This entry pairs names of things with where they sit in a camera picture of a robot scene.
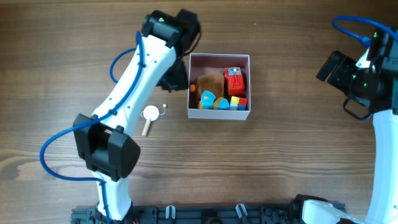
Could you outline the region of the brown plush toy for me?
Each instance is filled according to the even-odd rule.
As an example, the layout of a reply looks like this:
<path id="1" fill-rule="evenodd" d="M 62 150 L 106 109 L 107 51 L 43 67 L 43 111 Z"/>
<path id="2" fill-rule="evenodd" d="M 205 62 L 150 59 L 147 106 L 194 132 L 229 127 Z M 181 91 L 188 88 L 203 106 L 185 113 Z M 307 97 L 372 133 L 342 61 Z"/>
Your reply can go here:
<path id="1" fill-rule="evenodd" d="M 190 84 L 190 93 L 199 101 L 205 90 L 210 91 L 216 98 L 224 97 L 224 76 L 220 73 L 200 75 Z"/>

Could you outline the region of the pig face rattle drum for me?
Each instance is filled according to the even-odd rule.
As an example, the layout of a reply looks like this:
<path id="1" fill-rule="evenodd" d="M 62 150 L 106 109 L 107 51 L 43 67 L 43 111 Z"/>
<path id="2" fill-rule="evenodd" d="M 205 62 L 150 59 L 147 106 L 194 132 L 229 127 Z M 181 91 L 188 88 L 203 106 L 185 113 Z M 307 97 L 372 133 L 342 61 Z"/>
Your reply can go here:
<path id="1" fill-rule="evenodd" d="M 147 136 L 148 132 L 150 130 L 150 126 L 153 121 L 157 120 L 160 116 L 164 115 L 167 109 L 167 105 L 163 104 L 163 111 L 158 109 L 158 107 L 154 105 L 149 105 L 144 108 L 144 110 L 141 112 L 141 117 L 143 117 L 146 122 L 142 130 L 142 135 Z"/>

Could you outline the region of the red toy fire truck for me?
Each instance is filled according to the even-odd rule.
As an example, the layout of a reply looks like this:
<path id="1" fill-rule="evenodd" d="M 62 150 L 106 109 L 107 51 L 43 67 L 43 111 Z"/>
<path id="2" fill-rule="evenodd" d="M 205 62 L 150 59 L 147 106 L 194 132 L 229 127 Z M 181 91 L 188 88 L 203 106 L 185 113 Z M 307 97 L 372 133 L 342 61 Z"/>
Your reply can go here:
<path id="1" fill-rule="evenodd" d="M 224 79 L 229 96 L 243 95 L 245 84 L 240 67 L 227 67 L 224 69 Z"/>

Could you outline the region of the colourful two-by-two puzzle cube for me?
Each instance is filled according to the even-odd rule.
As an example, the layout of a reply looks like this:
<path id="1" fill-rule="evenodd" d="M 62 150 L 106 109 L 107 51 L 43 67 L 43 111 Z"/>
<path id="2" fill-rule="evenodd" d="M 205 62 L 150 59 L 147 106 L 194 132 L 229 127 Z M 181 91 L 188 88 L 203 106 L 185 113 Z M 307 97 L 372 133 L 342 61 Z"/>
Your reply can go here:
<path id="1" fill-rule="evenodd" d="M 248 100 L 246 98 L 232 96 L 229 104 L 231 111 L 246 111 Z"/>

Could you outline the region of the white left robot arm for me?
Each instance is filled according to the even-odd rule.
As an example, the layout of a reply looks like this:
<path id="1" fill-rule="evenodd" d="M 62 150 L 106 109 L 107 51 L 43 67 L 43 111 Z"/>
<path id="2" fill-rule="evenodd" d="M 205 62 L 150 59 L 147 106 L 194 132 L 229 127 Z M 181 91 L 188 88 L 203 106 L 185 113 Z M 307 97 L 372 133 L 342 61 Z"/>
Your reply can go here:
<path id="1" fill-rule="evenodd" d="M 99 203 L 72 223 L 132 223 L 128 176 L 141 149 L 132 139 L 147 100 L 159 86 L 167 91 L 186 90 L 188 77 L 182 58 L 201 37 L 198 16 L 181 9 L 176 16 L 155 10 L 146 15 L 136 35 L 137 47 L 122 77 L 90 117 L 79 114 L 74 122 L 78 155 L 99 180 Z"/>

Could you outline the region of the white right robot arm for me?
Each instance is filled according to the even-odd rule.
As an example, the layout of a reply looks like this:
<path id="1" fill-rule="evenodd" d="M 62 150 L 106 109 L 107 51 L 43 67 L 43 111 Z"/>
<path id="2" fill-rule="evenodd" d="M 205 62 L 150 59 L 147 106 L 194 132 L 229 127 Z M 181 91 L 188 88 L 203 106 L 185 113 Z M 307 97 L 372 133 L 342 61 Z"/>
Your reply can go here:
<path id="1" fill-rule="evenodd" d="M 364 223 L 397 223 L 397 29 L 377 28 L 359 60 L 334 51 L 317 78 L 342 91 L 373 120 L 376 138 L 373 192 Z"/>

